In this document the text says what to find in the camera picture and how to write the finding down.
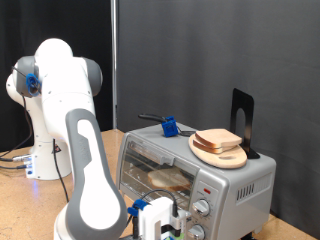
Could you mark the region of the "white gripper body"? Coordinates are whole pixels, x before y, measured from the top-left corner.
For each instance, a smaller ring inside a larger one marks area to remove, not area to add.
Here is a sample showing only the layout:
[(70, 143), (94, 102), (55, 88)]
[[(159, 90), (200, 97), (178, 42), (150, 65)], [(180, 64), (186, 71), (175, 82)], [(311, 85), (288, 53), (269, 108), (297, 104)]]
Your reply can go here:
[(171, 199), (160, 197), (139, 211), (139, 236), (142, 240), (173, 240), (172, 205)]

